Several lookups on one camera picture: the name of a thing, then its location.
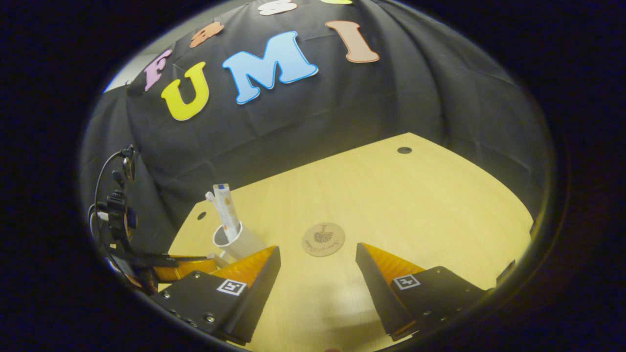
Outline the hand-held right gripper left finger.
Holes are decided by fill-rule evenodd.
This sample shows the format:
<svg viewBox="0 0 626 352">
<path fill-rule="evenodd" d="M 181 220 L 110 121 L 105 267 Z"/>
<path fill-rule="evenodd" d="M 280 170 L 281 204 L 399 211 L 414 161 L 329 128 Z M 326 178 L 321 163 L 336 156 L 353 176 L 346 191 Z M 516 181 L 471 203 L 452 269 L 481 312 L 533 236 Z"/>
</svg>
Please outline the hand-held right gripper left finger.
<svg viewBox="0 0 626 352">
<path fill-rule="evenodd" d="M 280 266 L 280 249 L 273 245 L 212 273 L 193 270 L 150 298 L 174 318 L 213 338 L 246 345 Z"/>
</svg>

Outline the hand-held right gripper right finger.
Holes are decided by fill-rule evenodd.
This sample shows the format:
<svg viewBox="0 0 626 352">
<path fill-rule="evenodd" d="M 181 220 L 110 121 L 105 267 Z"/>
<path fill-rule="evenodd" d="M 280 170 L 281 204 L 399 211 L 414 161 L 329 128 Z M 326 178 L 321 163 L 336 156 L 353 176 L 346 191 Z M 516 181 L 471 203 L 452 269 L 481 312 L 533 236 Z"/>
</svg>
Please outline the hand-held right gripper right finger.
<svg viewBox="0 0 626 352">
<path fill-rule="evenodd" d="M 356 263 L 393 341 L 440 330 L 488 294 L 443 266 L 423 269 L 364 242 L 357 244 Z"/>
</svg>

